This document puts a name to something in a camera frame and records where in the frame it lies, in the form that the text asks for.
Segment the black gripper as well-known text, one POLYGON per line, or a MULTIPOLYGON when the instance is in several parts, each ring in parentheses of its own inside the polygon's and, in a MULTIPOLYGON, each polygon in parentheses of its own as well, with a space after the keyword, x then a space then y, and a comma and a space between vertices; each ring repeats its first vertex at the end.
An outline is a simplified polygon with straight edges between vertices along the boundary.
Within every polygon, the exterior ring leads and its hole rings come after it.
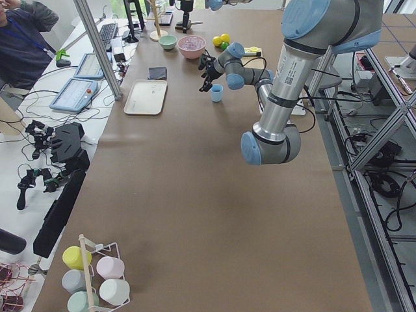
POLYGON ((182 21, 183 33, 187 33, 189 29, 189 12, 193 11, 193 0, 180 0, 180 10, 184 12, 182 21))
POLYGON ((206 66, 205 74, 206 74, 205 80, 204 80, 202 86, 199 89, 200 92, 210 91, 210 89, 213 86, 212 81, 218 79, 219 77, 221 77, 223 75, 223 73, 221 71, 218 71, 215 68, 215 65, 213 63, 210 63, 206 66))

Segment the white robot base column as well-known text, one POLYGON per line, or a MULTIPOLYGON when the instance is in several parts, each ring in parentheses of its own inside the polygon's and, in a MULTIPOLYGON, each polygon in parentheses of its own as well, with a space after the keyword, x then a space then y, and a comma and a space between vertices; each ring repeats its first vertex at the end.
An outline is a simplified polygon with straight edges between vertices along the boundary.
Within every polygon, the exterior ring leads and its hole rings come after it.
MULTIPOLYGON (((272 84, 263 84, 257 89, 257 96, 259 100, 259 112, 262 114, 267 104, 267 97, 272 90, 272 84)), ((306 109, 304 107, 303 101, 300 99, 298 100, 297 104, 295 105, 294 109, 291 112, 292 115, 305 115, 306 109)))

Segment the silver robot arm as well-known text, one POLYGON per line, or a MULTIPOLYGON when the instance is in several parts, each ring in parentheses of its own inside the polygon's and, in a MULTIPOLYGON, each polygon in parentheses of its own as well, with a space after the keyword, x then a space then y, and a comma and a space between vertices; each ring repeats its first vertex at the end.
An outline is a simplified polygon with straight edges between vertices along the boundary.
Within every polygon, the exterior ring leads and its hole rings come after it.
MULTIPOLYGON (((205 1, 205 7, 210 8, 212 11, 219 10, 225 5, 236 5, 238 3, 249 3, 249 0, 207 0, 205 1)), ((182 20, 176 23, 175 28, 187 33, 191 27, 190 13, 194 9, 194 0, 180 0, 178 10, 183 12, 182 20)))
POLYGON ((328 49, 336 54, 375 46, 381 37, 383 1, 291 1, 283 13, 283 47, 277 73, 245 67, 244 48, 230 44, 219 57, 200 57, 203 86, 226 76, 230 89, 253 85, 263 113, 240 140, 248 164, 280 164, 292 161, 301 146, 300 132, 289 121, 315 60, 328 49))

